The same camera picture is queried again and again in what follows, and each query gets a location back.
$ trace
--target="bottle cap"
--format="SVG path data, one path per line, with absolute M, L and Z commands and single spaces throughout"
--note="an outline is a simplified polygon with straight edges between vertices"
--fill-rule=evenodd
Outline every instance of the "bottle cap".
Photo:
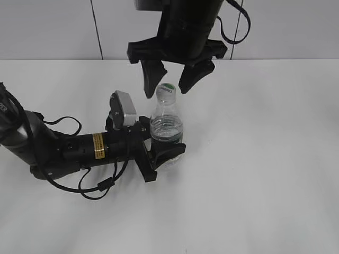
M 172 84 L 164 83 L 157 87 L 157 99 L 161 103 L 175 102 L 176 88 Z

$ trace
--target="white table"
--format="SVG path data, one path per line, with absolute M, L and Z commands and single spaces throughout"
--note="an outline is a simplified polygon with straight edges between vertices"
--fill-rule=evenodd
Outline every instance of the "white table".
M 177 83 L 182 67 L 166 67 Z M 127 61 L 1 61 L 0 80 L 47 120 L 78 118 L 82 134 L 104 131 L 116 89 L 139 115 L 155 106 Z M 178 97 L 178 167 L 145 184 L 132 162 L 98 202 L 35 179 L 1 147 L 0 253 L 339 253 L 338 95 L 339 60 L 216 61 Z M 111 174 L 92 170 L 84 185 Z

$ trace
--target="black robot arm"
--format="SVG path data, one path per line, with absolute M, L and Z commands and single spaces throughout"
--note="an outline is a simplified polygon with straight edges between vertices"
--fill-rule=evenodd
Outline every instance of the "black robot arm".
M 25 161 L 36 178 L 82 194 L 109 189 L 122 175 L 128 160 L 136 161 L 145 182 L 155 181 L 161 164 L 185 152 L 185 144 L 152 142 L 151 150 L 146 149 L 144 141 L 151 138 L 149 118 L 141 116 L 136 121 L 129 94 L 116 91 L 110 105 L 106 132 L 77 135 L 77 131 L 67 135 L 49 129 L 46 123 L 52 122 L 44 121 L 40 113 L 25 111 L 0 83 L 0 144 Z M 67 188 L 54 181 L 80 169 L 118 161 L 126 162 L 123 169 L 92 189 Z
M 151 98 L 156 86 L 166 75 L 162 61 L 185 65 L 179 81 L 183 94 L 200 79 L 214 71 L 212 58 L 223 58 L 227 47 L 222 41 L 209 40 L 219 10 L 224 0 L 135 0 L 137 10 L 161 11 L 157 35 L 151 39 L 128 44 L 127 55 L 132 64 L 141 61 L 144 72 L 144 91 Z M 238 9 L 248 21 L 247 12 L 235 1 L 226 0 Z M 222 37 L 231 44 L 240 41 Z

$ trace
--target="cylindrical motor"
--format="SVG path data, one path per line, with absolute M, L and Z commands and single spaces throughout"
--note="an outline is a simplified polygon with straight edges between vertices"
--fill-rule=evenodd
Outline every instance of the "cylindrical motor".
M 130 141 L 131 151 L 135 144 Z M 125 160 L 126 137 L 122 130 L 65 137 L 60 151 L 66 161 L 78 161 L 81 168 L 94 167 Z
M 177 56 L 194 59 L 206 44 L 223 0 L 171 0 L 162 34 Z

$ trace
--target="clear plastic bottle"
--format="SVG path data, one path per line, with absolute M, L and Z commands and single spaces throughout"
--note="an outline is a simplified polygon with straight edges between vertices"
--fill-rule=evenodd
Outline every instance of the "clear plastic bottle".
M 150 120 L 150 133 L 155 142 L 177 144 L 182 142 L 183 124 L 176 108 L 176 89 L 173 85 L 165 83 L 156 89 L 157 107 Z M 179 156 L 165 163 L 172 166 Z

